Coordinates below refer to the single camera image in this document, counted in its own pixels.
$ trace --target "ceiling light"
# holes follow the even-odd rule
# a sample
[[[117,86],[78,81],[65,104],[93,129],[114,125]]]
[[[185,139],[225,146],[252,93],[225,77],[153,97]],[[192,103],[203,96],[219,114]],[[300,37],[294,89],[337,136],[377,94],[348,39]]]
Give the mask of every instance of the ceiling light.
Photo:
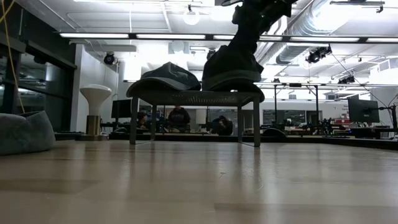
[[[190,51],[203,51],[203,52],[207,52],[209,51],[208,47],[202,47],[202,46],[190,46],[189,47]]]
[[[187,10],[185,10],[182,16],[182,19],[186,24],[194,26],[198,24],[200,20],[200,15],[198,11],[193,11],[191,5],[189,4]]]
[[[195,34],[137,34],[138,39],[204,40],[205,35]]]
[[[397,38],[397,37],[368,38],[366,42],[387,42],[387,43],[394,43],[394,42],[398,42],[398,38]]]
[[[88,34],[88,33],[61,33],[61,37],[64,38],[129,38],[129,34]]]
[[[337,6],[380,6],[385,4],[383,1],[331,1],[331,5]]]
[[[274,37],[274,36],[260,36],[260,41],[281,41],[282,37]]]
[[[184,0],[169,0],[169,1],[156,1],[156,0],[74,0],[75,2],[96,2],[96,3],[138,3],[138,4],[186,4],[189,2],[191,5],[202,6],[203,3],[200,1],[184,1]]]
[[[314,43],[286,43],[288,46],[293,47],[328,47],[329,44],[314,44]]]
[[[357,42],[358,37],[291,37],[291,41],[308,41],[308,42]]]
[[[234,35],[214,35],[215,40],[232,40]]]

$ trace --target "seated person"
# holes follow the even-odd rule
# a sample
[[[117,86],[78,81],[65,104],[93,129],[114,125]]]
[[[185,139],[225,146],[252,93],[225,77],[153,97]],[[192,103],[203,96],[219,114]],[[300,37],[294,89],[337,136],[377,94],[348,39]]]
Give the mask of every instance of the seated person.
[[[143,112],[137,114],[137,128],[148,129],[147,127],[147,115]]]
[[[219,122],[219,126],[211,131],[212,134],[218,134],[219,136],[230,136],[234,129],[232,121],[224,116],[220,116],[213,120],[213,122]]]
[[[169,114],[169,123],[171,128],[178,129],[180,133],[184,133],[187,130],[187,125],[191,121],[191,117],[188,112],[181,106],[175,106]]]

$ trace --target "window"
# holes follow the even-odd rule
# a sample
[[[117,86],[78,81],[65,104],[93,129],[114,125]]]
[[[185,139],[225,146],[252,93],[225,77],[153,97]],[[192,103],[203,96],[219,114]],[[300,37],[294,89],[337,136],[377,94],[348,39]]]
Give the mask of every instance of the window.
[[[70,110],[68,100],[35,91],[18,89],[25,112],[45,111],[54,131],[68,131]],[[17,101],[17,114],[23,113],[21,103]]]
[[[30,54],[21,55],[19,81],[61,96],[69,96],[73,85],[65,70]]]
[[[299,110],[277,110],[277,123],[283,123],[284,120],[291,120],[295,126],[300,123],[305,123],[305,111]],[[275,110],[263,110],[262,111],[262,123],[272,124],[275,121]]]

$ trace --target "black monitor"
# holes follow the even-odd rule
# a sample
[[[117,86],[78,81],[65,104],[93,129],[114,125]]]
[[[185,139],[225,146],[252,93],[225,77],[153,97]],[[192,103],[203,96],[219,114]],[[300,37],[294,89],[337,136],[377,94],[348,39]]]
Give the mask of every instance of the black monitor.
[[[377,101],[348,99],[349,120],[351,122],[379,123]]]
[[[116,100],[112,104],[112,118],[131,118],[131,100]]]

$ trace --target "lamp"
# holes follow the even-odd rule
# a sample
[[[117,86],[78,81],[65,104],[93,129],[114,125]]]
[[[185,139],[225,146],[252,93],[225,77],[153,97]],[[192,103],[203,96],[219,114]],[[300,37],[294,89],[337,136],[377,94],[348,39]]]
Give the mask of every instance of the lamp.
[[[188,10],[184,12],[182,19],[186,24],[194,26],[199,22],[200,15],[198,11],[193,11],[191,5],[189,4]]]
[[[88,115],[86,122],[86,134],[81,135],[77,140],[81,141],[103,141],[108,140],[107,135],[101,135],[100,109],[105,99],[112,90],[103,85],[90,84],[80,88],[80,93],[87,99]]]

